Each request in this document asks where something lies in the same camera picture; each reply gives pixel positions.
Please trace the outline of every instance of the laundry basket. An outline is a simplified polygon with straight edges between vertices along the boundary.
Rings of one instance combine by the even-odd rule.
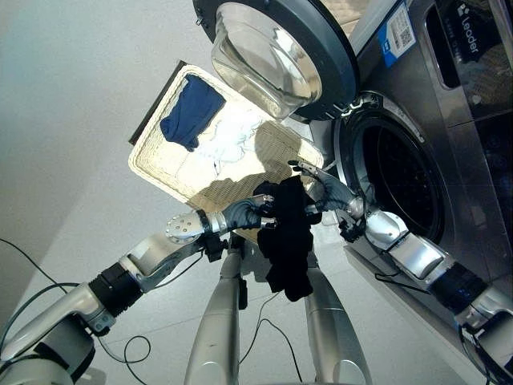
[[[169,115],[187,84],[186,75],[200,77],[226,100],[198,136],[200,146],[194,152],[167,142],[160,131],[160,121]],[[219,162],[203,156],[201,147],[214,136],[216,123],[236,109],[261,117],[260,126],[248,139],[247,147],[252,150],[244,151],[237,162]],[[186,65],[178,72],[147,121],[128,164],[137,175],[178,201],[208,213],[250,197],[254,188],[265,180],[278,183],[292,176],[288,160],[303,160],[318,167],[323,164],[322,154],[309,141],[280,125],[219,79],[198,67]],[[256,231],[240,233],[252,241],[256,240]]]

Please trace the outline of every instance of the cable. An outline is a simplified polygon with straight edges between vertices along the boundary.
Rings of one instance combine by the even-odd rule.
[[[281,335],[283,335],[283,337],[285,338],[285,341],[287,341],[287,343],[289,344],[290,352],[292,353],[292,360],[294,361],[294,366],[296,367],[297,377],[299,378],[299,382],[302,383],[303,378],[301,377],[301,373],[299,372],[299,367],[297,366],[296,355],[294,354],[294,349],[292,348],[292,344],[289,341],[289,337],[287,337],[287,334],[285,334],[285,332],[282,329],[280,329],[278,326],[274,325],[268,318],[262,318],[262,320],[260,321],[260,324],[262,324],[263,321],[268,322],[269,325],[271,325],[276,330],[278,330],[281,333]]]
[[[280,329],[278,326],[274,325],[268,318],[261,318],[262,311],[264,310],[264,306],[267,305],[269,302],[271,302],[274,298],[276,298],[278,294],[279,293],[274,294],[270,299],[268,299],[268,300],[264,301],[264,303],[262,303],[262,306],[260,307],[260,312],[258,313],[258,320],[256,321],[256,329],[255,329],[255,333],[253,335],[253,339],[252,339],[251,343],[249,344],[248,351],[246,351],[246,354],[239,361],[239,365],[241,365],[243,363],[243,361],[246,359],[246,357],[248,357],[249,352],[251,351],[251,349],[253,348],[253,345],[255,344],[255,341],[257,340],[258,330],[260,329],[262,322],[266,321],[269,323],[269,325],[271,325],[276,330],[278,330],[281,333],[281,335],[283,335],[283,337],[285,338],[285,341],[289,344],[290,352],[292,353],[292,359],[294,361],[294,366],[296,367],[297,377],[299,378],[300,382],[303,382],[303,378],[301,377],[301,373],[299,372],[299,366],[297,365],[296,355],[294,354],[294,349],[292,348],[292,344],[290,343],[290,340],[287,337],[287,334],[285,334],[285,332],[282,329]]]
[[[260,320],[260,322],[258,322],[258,326],[256,327],[256,331],[255,331],[255,336],[254,336],[254,339],[253,339],[253,342],[252,342],[252,345],[253,343],[255,342],[255,339],[257,338],[257,335],[258,335],[258,330],[260,329],[260,327],[262,326],[262,323],[263,322],[267,322],[270,326],[272,326],[274,329],[278,330],[281,335],[283,335],[283,338],[285,338],[285,341],[287,342],[287,344],[289,345],[289,349],[290,349],[290,352],[292,353],[292,360],[294,361],[294,366],[296,367],[296,373],[297,373],[297,377],[299,378],[299,382],[302,383],[303,382],[303,378],[301,377],[301,373],[299,372],[299,366],[297,365],[297,359],[296,359],[296,355],[294,353],[294,349],[292,348],[292,343],[290,343],[290,340],[289,340],[289,337],[287,337],[287,334],[285,334],[285,332],[280,329],[278,326],[276,326],[275,324],[273,324],[271,322],[271,320],[269,320],[268,318],[262,318]],[[242,358],[242,360],[240,361],[239,364],[242,363],[242,361],[248,356],[249,352],[251,351],[251,348],[252,348],[252,345],[250,346],[248,352],[246,353],[246,355]]]
[[[157,285],[155,286],[152,290],[155,290],[155,289],[160,289],[161,287],[164,287],[164,286],[167,286],[169,285],[171,282],[174,282],[177,278],[181,277],[182,275],[184,275],[185,273],[187,273],[187,271],[189,269],[191,269],[196,263],[198,263],[200,261],[200,259],[203,258],[203,250],[201,250],[201,255],[198,259],[196,259],[191,265],[187,266],[184,271],[182,271],[181,273],[177,274],[175,277],[171,278],[169,281],[163,283],[163,284],[160,284],[160,285]]]
[[[13,314],[11,318],[9,318],[9,321],[7,321],[6,325],[3,327],[2,337],[0,338],[0,351],[2,351],[3,344],[6,341],[7,333],[9,332],[9,329],[13,326],[14,321],[16,321],[16,318],[19,317],[19,315],[36,299],[41,297],[43,294],[45,294],[47,291],[55,289],[56,287],[76,287],[78,286],[78,283],[75,282],[64,282],[64,283],[56,283],[54,285],[49,285],[45,287],[44,289],[41,289],[36,294],[34,294],[32,297],[30,297],[16,312]]]
[[[105,353],[107,353],[107,355],[109,357],[111,357],[112,359],[114,359],[115,361],[117,361],[118,363],[141,363],[143,362],[145,359],[148,358],[148,356],[150,355],[150,352],[151,352],[151,343],[149,342],[149,340],[144,337],[143,335],[135,335],[133,338],[142,338],[146,341],[146,343],[148,344],[148,349],[147,349],[147,353],[144,357],[142,357],[141,359],[135,359],[133,361],[127,361],[125,359],[122,359],[121,357],[119,357],[118,355],[116,355],[115,353],[113,353],[111,351],[111,349],[109,348],[109,346],[105,345],[105,342],[102,340],[101,337],[98,337],[98,342],[99,344],[102,346],[103,350],[105,351]]]
[[[12,243],[12,242],[9,242],[9,241],[7,241],[7,240],[5,240],[5,239],[3,239],[3,238],[0,238],[0,241],[2,241],[2,242],[4,242],[4,243],[6,243],[6,244],[8,244],[8,245],[10,245],[10,246],[12,246],[12,247],[14,247],[17,251],[19,251],[21,254],[23,254],[23,256],[24,256],[26,259],[28,259],[28,260],[30,261],[30,263],[31,263],[32,265],[34,265],[34,267],[35,267],[37,270],[39,270],[39,272],[40,272],[42,275],[44,275],[46,278],[48,278],[50,281],[52,281],[55,285],[58,285],[57,281],[55,281],[52,277],[50,277],[47,273],[45,273],[45,271],[44,271],[41,267],[39,267],[39,265],[38,265],[37,263],[35,263],[35,262],[34,262],[34,260],[33,260],[31,257],[29,257],[29,254],[25,253],[23,250],[21,250],[19,247],[17,247],[17,246],[16,246],[14,243]],[[62,290],[64,293],[67,293],[67,291],[65,291],[65,290],[64,290],[64,288],[62,288],[62,287],[61,287],[61,290]]]
[[[397,286],[401,286],[401,287],[406,287],[407,289],[415,290],[415,291],[418,291],[420,293],[424,293],[424,294],[429,294],[430,295],[430,293],[428,291],[419,289],[418,287],[410,286],[410,285],[407,285],[406,283],[392,281],[390,279],[383,279],[383,278],[386,278],[386,277],[395,277],[395,276],[399,275],[399,273],[400,273],[399,271],[397,273],[394,273],[394,274],[374,273],[374,278],[376,278],[376,280],[380,281],[380,282],[391,283],[393,285],[397,285]]]
[[[123,358],[124,358],[124,361],[125,361],[125,365],[127,365],[127,368],[128,370],[130,371],[131,375],[134,376],[134,378],[139,381],[140,383],[142,383],[143,385],[147,385],[130,367],[130,361],[128,361],[127,359],[127,349],[128,349],[128,345],[130,345],[130,342],[134,341],[136,338],[142,338],[146,341],[147,343],[147,356],[148,357],[150,355],[150,352],[151,352],[151,344],[150,344],[150,341],[142,336],[142,335],[136,335],[135,337],[132,337],[130,338],[127,343],[125,344],[125,347],[123,349]]]
[[[490,377],[490,372],[488,371],[488,368],[485,366],[485,369],[483,370],[480,367],[480,365],[478,365],[478,363],[475,361],[474,357],[472,357],[471,353],[468,351],[467,343],[465,342],[465,337],[463,337],[463,328],[461,325],[458,325],[458,336],[459,336],[459,341],[462,344],[463,351],[465,352],[465,355],[467,356],[467,358],[471,361],[471,363],[475,366],[475,368],[479,371],[479,373],[481,373],[484,376],[484,378],[487,379],[486,385],[488,385],[490,383],[499,385],[496,381],[494,381]]]
[[[256,328],[255,328],[255,333],[253,334],[253,340],[249,344],[248,351],[246,351],[246,354],[239,361],[239,365],[241,365],[242,362],[246,359],[246,357],[248,357],[248,354],[251,351],[251,349],[253,348],[253,344],[255,343],[255,340],[257,339],[258,328],[260,327],[260,320],[261,320],[261,317],[262,317],[262,310],[264,309],[264,306],[267,305],[269,302],[271,302],[274,298],[276,298],[278,296],[278,294],[279,293],[274,294],[270,299],[268,299],[267,301],[262,303],[262,306],[260,307],[260,312],[258,313],[258,319],[256,321]]]

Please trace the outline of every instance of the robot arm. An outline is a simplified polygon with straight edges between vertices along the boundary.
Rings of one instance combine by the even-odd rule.
[[[79,368],[87,367],[87,356],[94,354],[85,327],[96,335],[105,335],[119,314],[155,289],[186,257],[201,249],[209,261],[220,259],[226,246],[220,235],[234,229],[274,227],[273,218],[262,217],[272,203],[271,196],[260,195],[234,202],[218,213],[198,210],[172,218],[165,235],[155,234],[142,240],[97,278],[75,287],[25,325],[5,346],[0,346],[0,359],[12,363],[22,356],[48,356],[50,352],[53,359],[59,357],[64,362],[61,366],[67,367],[70,375],[77,375]],[[68,347],[61,346],[63,336]],[[80,343],[73,343],[77,338]]]
[[[411,233],[395,214],[366,209],[361,197],[337,178],[301,162],[289,162],[325,188],[311,212],[342,209],[363,220],[363,233],[386,251],[417,286],[432,294],[454,314],[459,327],[472,336],[476,351],[499,383],[513,381],[513,301],[459,264],[433,242]]]

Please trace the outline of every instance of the washing machine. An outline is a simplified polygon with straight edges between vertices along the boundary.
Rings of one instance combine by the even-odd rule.
[[[334,9],[347,2],[193,3],[228,85],[323,131],[352,190],[512,295],[511,0],[371,1],[351,42]],[[364,237],[349,247],[394,272]]]
[[[334,124],[337,170],[368,202],[512,295],[511,2],[413,1],[407,38],[416,43],[390,59],[383,33],[402,6],[357,56],[360,95]],[[364,237],[349,246],[393,273]],[[431,298],[411,294],[451,324]]]

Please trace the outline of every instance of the black garment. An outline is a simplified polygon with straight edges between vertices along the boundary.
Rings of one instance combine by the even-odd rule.
[[[199,146],[197,136],[223,107],[224,98],[202,79],[186,75],[188,81],[168,117],[160,121],[160,130],[168,142],[193,152]]]
[[[301,178],[293,176],[280,184],[264,182],[254,194],[274,197],[271,215],[278,220],[275,229],[263,229],[258,233],[258,246],[264,257],[271,262],[266,276],[271,291],[285,290],[290,301],[297,301],[313,292],[306,275],[306,258],[313,247],[310,225],[321,221],[321,214],[307,217],[305,207],[313,200],[306,195]]]

